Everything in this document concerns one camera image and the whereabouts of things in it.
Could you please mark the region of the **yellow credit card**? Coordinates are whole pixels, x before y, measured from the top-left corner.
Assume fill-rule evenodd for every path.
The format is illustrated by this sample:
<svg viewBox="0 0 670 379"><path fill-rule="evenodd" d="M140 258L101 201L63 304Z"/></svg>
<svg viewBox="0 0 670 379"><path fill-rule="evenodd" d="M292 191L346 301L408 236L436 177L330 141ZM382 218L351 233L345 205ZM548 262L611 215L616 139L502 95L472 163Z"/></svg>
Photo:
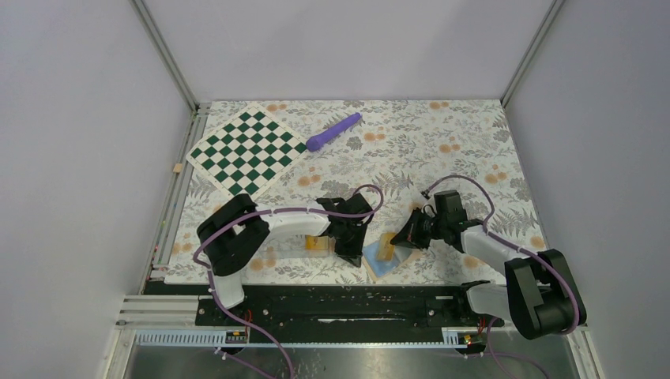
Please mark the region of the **yellow credit card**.
<svg viewBox="0 0 670 379"><path fill-rule="evenodd" d="M375 254L376 261L392 261L394 258L394 248L392 244L395 233L384 233L378 241L378 249Z"/></svg>

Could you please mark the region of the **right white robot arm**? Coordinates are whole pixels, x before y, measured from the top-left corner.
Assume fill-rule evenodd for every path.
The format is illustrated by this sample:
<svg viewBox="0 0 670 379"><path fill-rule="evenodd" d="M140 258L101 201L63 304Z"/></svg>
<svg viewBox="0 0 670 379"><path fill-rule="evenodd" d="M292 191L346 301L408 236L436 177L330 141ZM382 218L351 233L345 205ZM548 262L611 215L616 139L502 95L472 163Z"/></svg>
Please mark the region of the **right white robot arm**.
<svg viewBox="0 0 670 379"><path fill-rule="evenodd" d="M457 321L473 325L487 314L510 321L528 340L570 332L586 322L584 303L560 251L534 253L514 246L489 231L483 220L469 218L456 190L438 192L434 201L413 209L391 244L425 250L431 242L442 241L505 278L503 284L465 284L465 296L453 304Z"/></svg>

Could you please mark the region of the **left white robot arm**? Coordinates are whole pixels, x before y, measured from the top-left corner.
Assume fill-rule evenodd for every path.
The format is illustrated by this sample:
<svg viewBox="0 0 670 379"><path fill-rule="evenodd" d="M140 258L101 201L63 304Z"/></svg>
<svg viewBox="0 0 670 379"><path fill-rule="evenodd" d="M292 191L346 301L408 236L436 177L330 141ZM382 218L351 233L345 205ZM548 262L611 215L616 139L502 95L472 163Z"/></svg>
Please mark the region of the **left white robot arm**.
<svg viewBox="0 0 670 379"><path fill-rule="evenodd" d="M194 261L208 270L218 299L215 314L228 325L243 319L242 271L270 240L298 235L331 238L337 257L359 267L373 215L361 193L349 199L319 198L312 205L288 208L262 207L247 193L234 196L197 229L201 245Z"/></svg>

